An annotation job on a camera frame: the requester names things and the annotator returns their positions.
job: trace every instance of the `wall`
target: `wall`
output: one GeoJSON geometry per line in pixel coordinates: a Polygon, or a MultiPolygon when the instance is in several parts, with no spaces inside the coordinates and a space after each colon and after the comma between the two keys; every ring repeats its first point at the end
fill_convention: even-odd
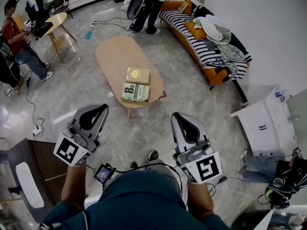
{"type": "Polygon", "coordinates": [[[292,95],[307,88],[307,0],[206,0],[251,53],[240,84],[279,84],[292,95]]]}
{"type": "MultiPolygon", "coordinates": [[[[291,115],[300,115],[299,120],[294,122],[297,144],[307,158],[307,89],[293,96],[287,101],[291,115]]],[[[307,205],[307,188],[291,198],[291,203],[295,205],[307,205]]]]}

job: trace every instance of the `gray tile floor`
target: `gray tile floor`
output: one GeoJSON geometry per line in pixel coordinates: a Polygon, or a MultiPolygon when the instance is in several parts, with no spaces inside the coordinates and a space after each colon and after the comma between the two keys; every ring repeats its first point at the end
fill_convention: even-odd
{"type": "MultiPolygon", "coordinates": [[[[237,165],[238,156],[248,147],[248,142],[239,121],[229,116],[240,109],[242,101],[234,85],[224,84],[209,91],[209,85],[193,58],[163,24],[161,33],[157,35],[131,34],[115,25],[101,25],[93,30],[89,40],[84,39],[84,33],[90,30],[92,21],[125,18],[125,14],[120,11],[120,5],[106,0],[73,12],[74,19],[67,18],[65,27],[76,38],[81,39],[62,54],[64,64],[72,67],[82,88],[94,103],[108,104],[110,110],[106,123],[137,163],[143,163],[148,152],[156,149],[166,163],[175,164],[172,159],[175,144],[170,116],[173,112],[184,112],[206,125],[215,150],[220,152],[224,174],[235,177],[240,170],[237,165]],[[164,99],[134,110],[130,119],[127,119],[127,111],[114,97],[95,57],[96,47],[103,40],[117,35],[134,38],[160,72],[167,94],[164,99]]],[[[122,26],[129,23],[121,19],[110,22],[122,26]]],[[[56,35],[63,33],[61,28],[55,31],[56,35]]],[[[54,71],[54,76],[46,82],[41,82],[32,75],[29,97],[36,105],[34,118],[45,119],[45,133],[37,140],[56,142],[59,132],[70,121],[73,112],[90,102],[81,91],[71,70],[59,65],[48,37],[37,42],[32,40],[31,45],[42,60],[52,62],[50,69],[54,71]]],[[[27,72],[27,66],[23,66],[23,70],[27,72]]],[[[26,101],[26,92],[22,91],[19,96],[13,94],[8,98],[1,91],[0,97],[0,136],[5,137],[10,146],[24,138],[32,139],[32,130],[35,128],[32,121],[33,106],[26,101]]],[[[90,157],[89,165],[98,167],[101,163],[108,162],[122,170],[129,167],[130,159],[106,128],[99,140],[102,146],[90,157]]],[[[12,174],[8,165],[2,164],[0,168],[2,196],[9,198],[6,188],[14,186],[12,174]]],[[[92,178],[90,170],[87,172],[86,183],[88,194],[92,195],[100,190],[100,185],[92,178]]],[[[216,187],[213,197],[216,213],[230,225],[242,211],[260,207],[257,197],[263,193],[263,187],[261,184],[228,179],[216,187]]],[[[23,229],[36,227],[22,201],[10,203],[8,206],[21,220],[23,229]]]]}

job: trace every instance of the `striped blanket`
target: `striped blanket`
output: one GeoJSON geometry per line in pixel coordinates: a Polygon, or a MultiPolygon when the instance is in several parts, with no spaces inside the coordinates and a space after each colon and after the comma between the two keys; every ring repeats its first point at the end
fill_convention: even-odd
{"type": "MultiPolygon", "coordinates": [[[[194,19],[193,16],[189,16],[187,14],[180,13],[177,10],[169,10],[169,11],[161,12],[159,14],[159,18],[185,36],[187,42],[189,43],[191,48],[194,50],[195,55],[198,57],[199,61],[202,63],[202,67],[204,69],[218,68],[218,67],[225,67],[225,66],[227,67],[227,62],[226,62],[226,65],[221,64],[221,62],[225,62],[225,60],[218,53],[219,52],[218,50],[211,51],[207,48],[203,40],[196,41],[195,37],[183,25],[185,22],[193,21],[194,19]]],[[[247,62],[252,60],[248,52],[244,56],[245,56],[244,61],[232,62],[236,65],[237,72],[235,76],[229,76],[230,80],[243,79],[247,71],[247,68],[248,68],[247,62]]]]}

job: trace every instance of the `black chair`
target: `black chair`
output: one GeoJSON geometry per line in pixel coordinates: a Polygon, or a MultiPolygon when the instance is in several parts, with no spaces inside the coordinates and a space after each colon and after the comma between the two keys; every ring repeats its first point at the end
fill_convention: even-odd
{"type": "Polygon", "coordinates": [[[57,13],[61,13],[61,12],[66,12],[66,13],[70,13],[71,11],[68,8],[69,5],[69,1],[68,0],[53,0],[48,7],[48,11],[50,13],[52,13],[53,15],[57,14],[57,13]]]}
{"type": "Polygon", "coordinates": [[[34,6],[30,6],[29,2],[26,3],[25,11],[27,12],[29,19],[33,22],[36,21],[35,28],[39,28],[45,21],[50,17],[49,12],[44,8],[43,0],[36,0],[38,11],[35,10],[34,6]]]}

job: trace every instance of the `power strip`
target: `power strip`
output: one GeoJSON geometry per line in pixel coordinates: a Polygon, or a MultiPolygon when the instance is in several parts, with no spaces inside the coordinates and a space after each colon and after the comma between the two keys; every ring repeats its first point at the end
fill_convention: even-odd
{"type": "Polygon", "coordinates": [[[43,127],[38,126],[38,128],[35,128],[35,129],[33,130],[32,135],[33,135],[34,137],[39,137],[39,136],[42,136],[43,133],[44,133],[43,127]]]}

